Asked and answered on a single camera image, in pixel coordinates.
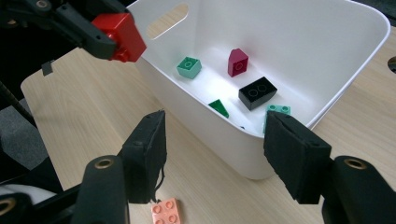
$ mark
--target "pink lego brick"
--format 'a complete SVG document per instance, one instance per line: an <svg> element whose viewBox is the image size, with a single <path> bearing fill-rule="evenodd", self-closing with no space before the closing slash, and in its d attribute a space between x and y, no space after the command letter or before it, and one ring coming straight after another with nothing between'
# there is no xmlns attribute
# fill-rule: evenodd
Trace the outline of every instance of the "pink lego brick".
<svg viewBox="0 0 396 224"><path fill-rule="evenodd" d="M241 49L233 49L228 58L228 74L231 77L248 70L248 56Z"/></svg>
<svg viewBox="0 0 396 224"><path fill-rule="evenodd" d="M151 214L154 224L181 224L175 198L152 205Z"/></svg>

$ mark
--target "cable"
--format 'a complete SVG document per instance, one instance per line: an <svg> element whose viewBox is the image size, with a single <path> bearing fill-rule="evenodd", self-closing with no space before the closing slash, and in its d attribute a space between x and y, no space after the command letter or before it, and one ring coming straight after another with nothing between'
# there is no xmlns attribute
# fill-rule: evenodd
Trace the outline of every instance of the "cable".
<svg viewBox="0 0 396 224"><path fill-rule="evenodd" d="M17 97L12 94L11 91L0 81L0 94L8 101L10 105L12 105L29 123L31 123L35 128L35 119L33 116L20 104Z"/></svg>

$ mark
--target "red lego brick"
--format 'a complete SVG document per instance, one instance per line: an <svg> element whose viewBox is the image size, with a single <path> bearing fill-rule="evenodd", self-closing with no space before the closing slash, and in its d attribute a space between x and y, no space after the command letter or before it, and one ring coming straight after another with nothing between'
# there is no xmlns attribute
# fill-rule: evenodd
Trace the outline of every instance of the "red lego brick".
<svg viewBox="0 0 396 224"><path fill-rule="evenodd" d="M231 77L248 70L248 56L241 49L233 49L228 58L228 74Z"/></svg>
<svg viewBox="0 0 396 224"><path fill-rule="evenodd" d="M130 13L100 14L92 24L117 43L117 49L110 60L134 63L146 49Z"/></svg>

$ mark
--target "gray surface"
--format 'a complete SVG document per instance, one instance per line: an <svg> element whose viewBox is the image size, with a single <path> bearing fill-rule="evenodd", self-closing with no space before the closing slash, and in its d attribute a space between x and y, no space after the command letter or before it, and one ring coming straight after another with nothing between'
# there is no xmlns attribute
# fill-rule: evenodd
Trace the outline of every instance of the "gray surface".
<svg viewBox="0 0 396 224"><path fill-rule="evenodd" d="M28 109L25 100L21 104ZM0 127L4 151L26 168L33 169L48 157L38 130L12 106L0 111Z"/></svg>

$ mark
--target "dark green lego piece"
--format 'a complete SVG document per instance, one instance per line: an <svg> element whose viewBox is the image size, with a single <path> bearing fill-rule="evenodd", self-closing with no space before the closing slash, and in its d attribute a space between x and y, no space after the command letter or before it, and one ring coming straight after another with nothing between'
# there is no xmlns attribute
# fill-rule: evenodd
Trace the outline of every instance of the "dark green lego piece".
<svg viewBox="0 0 396 224"><path fill-rule="evenodd" d="M222 104L221 100L216 100L209 104L210 107L217 110L222 116L228 118L230 115L228 114L227 110L225 109L224 105Z"/></svg>

